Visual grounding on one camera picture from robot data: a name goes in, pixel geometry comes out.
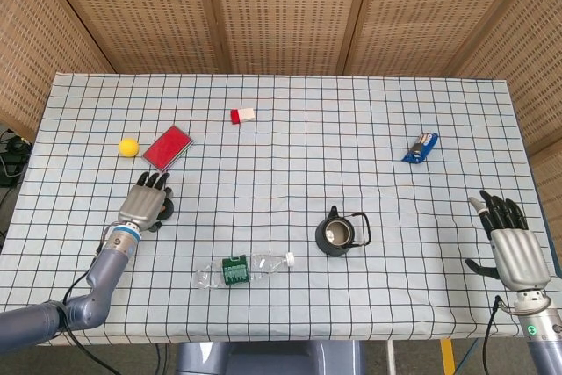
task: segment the blue ring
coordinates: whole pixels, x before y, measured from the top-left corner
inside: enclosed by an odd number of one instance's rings
[[[137,242],[141,241],[141,237],[139,236],[139,234],[137,232],[135,232],[134,230],[132,230],[130,227],[127,226],[117,226],[115,228],[115,231],[121,230],[123,232],[127,232],[129,234],[132,234],[133,237],[137,240]]]

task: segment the black kettle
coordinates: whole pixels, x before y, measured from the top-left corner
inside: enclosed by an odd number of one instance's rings
[[[369,235],[366,242],[356,242],[355,229],[345,216],[341,216],[337,212],[337,207],[332,206],[330,213],[322,223],[316,228],[316,244],[326,254],[331,256],[339,256],[347,254],[351,248],[359,246],[367,246],[371,243],[371,227],[369,219],[365,213],[353,213],[350,217],[361,216],[367,226]]]

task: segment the small red and white box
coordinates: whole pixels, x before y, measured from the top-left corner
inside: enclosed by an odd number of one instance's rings
[[[230,119],[234,125],[239,125],[241,122],[255,118],[256,112],[254,112],[254,109],[232,109],[230,111]]]

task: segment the blue snack package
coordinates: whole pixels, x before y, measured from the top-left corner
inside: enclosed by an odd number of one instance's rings
[[[415,144],[410,148],[407,154],[402,159],[403,162],[411,162],[419,164],[425,160],[429,152],[435,146],[439,133],[422,133],[418,136]]]

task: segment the plastic water bottle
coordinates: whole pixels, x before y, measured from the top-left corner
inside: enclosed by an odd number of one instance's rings
[[[216,259],[195,275],[195,287],[199,289],[229,287],[239,283],[266,278],[274,272],[292,267],[292,252],[284,256],[240,255]]]

